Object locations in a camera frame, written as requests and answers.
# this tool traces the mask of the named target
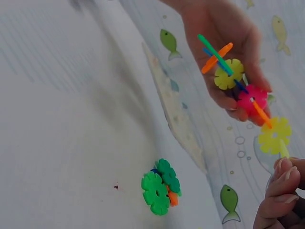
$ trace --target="hand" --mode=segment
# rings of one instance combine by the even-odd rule
[[[232,42],[233,48],[225,58],[239,59],[244,65],[249,82],[267,92],[272,91],[259,65],[260,33],[239,8],[228,0],[196,1],[183,7],[180,14],[189,47],[200,69],[209,57],[202,50],[203,44],[198,40],[198,34],[202,34],[216,50]],[[244,109],[237,107],[236,99],[239,93],[237,88],[222,91],[215,85],[214,71],[215,68],[203,77],[209,94],[215,102],[232,118],[242,122],[249,119],[256,125],[263,125],[264,121],[259,116],[248,117]],[[265,112],[270,116],[268,107]]]
[[[304,229],[305,199],[295,190],[305,188],[305,160],[282,158],[254,221],[254,229]]]

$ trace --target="yellow flower piece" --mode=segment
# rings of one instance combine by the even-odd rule
[[[292,134],[292,129],[288,119],[274,117],[270,119],[272,128],[266,123],[261,129],[261,134],[258,136],[258,143],[261,145],[261,151],[276,155],[281,153],[281,141],[285,145],[290,143],[289,136]]]
[[[232,69],[233,75],[229,76],[221,67],[215,72],[214,82],[222,90],[234,88],[234,80],[241,81],[244,73],[244,66],[238,59],[226,60],[227,65]]]

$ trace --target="green flower piece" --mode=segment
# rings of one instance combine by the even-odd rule
[[[162,174],[163,182],[168,185],[169,189],[174,193],[180,192],[180,183],[177,179],[175,170],[165,159],[160,159],[157,163],[157,169]]]
[[[142,178],[141,187],[144,189],[144,200],[147,205],[151,206],[151,211],[155,215],[165,215],[170,207],[170,199],[160,175],[152,171],[145,174]]]

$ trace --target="toy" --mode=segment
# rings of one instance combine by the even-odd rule
[[[160,159],[156,167],[144,174],[141,187],[146,204],[159,216],[167,214],[169,207],[177,206],[182,195],[176,173],[165,159]]]
[[[180,192],[179,180],[170,163],[165,159],[160,159],[156,166],[158,171],[162,174],[164,183],[169,186],[170,190],[174,193]]]
[[[264,112],[267,106],[267,92],[248,84],[246,87],[240,83],[243,78],[244,66],[237,60],[224,60],[223,57],[233,47],[232,43],[224,46],[219,53],[202,35],[198,35],[198,39],[204,43],[206,52],[210,59],[202,68],[202,73],[208,72],[217,63],[218,68],[215,72],[214,82],[222,90],[234,88],[236,85],[241,89],[238,96],[237,104],[246,110],[249,116],[259,115],[264,120],[261,128],[261,134],[258,136],[260,148],[264,153],[281,154],[281,157],[289,157],[286,146],[289,144],[289,137],[292,130],[289,121],[286,118],[269,118]]]

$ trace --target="orange stick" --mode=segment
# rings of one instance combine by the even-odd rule
[[[167,191],[168,191],[168,198],[170,199],[171,201],[171,207],[175,207],[179,204],[179,201],[178,201],[178,194],[177,193],[174,193],[172,192],[168,185],[166,186],[167,188]]]
[[[269,128],[272,128],[272,124],[270,122],[269,117],[266,115],[266,113],[260,108],[260,106],[257,104],[255,100],[252,101],[254,108],[257,110],[259,116],[267,123]]]
[[[228,43],[221,50],[219,50],[218,54],[223,58],[231,49],[233,48],[233,43]],[[205,64],[205,66],[201,69],[203,74],[206,74],[214,65],[217,63],[217,58],[212,56]]]

